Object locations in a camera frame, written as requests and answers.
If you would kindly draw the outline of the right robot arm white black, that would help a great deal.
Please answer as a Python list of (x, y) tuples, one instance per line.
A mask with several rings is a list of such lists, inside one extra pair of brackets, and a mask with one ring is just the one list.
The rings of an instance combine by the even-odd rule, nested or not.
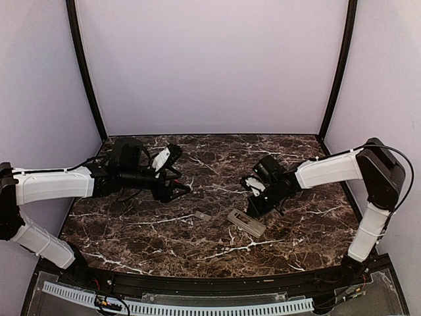
[(282, 205), (293, 194), (315, 186), (361, 180), (368, 194), (366, 211), (347, 256), (352, 259), (340, 266), (335, 279), (348, 286), (361, 274), (359, 263), (385, 234), (392, 215), (408, 195), (401, 191), (406, 178), (404, 166), (396, 159), (399, 151), (377, 138), (365, 144), (325, 157), (297, 163), (290, 169), (267, 155), (254, 167), (253, 176), (244, 176), (241, 185), (252, 194), (246, 214), (261, 217)]

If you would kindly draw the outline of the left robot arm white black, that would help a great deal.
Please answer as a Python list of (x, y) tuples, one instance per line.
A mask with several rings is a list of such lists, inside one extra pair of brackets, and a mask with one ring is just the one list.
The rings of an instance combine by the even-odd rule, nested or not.
[(173, 165), (182, 149), (169, 144), (151, 155), (135, 138), (117, 139), (106, 155), (63, 169), (14, 169), (1, 163), (1, 239), (12, 241), (61, 269), (79, 287), (93, 281), (84, 258), (70, 244), (54, 237), (32, 221), (20, 206), (60, 198), (99, 198), (123, 189), (149, 190), (154, 200), (169, 203), (190, 193), (179, 183)]

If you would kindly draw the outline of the grey battery cover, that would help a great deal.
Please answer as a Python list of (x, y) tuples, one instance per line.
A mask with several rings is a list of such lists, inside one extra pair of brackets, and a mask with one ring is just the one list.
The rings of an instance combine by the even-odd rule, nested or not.
[(200, 211), (196, 211), (194, 214), (195, 217), (197, 217), (198, 219), (201, 219), (203, 221), (207, 221), (209, 222), (212, 217), (206, 213), (200, 212)]

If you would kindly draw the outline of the white remote control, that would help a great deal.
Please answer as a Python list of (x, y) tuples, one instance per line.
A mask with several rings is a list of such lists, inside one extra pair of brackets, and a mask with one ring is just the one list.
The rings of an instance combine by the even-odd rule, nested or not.
[(256, 238), (260, 238), (266, 230), (265, 225), (237, 209), (233, 209), (228, 214), (228, 220)]

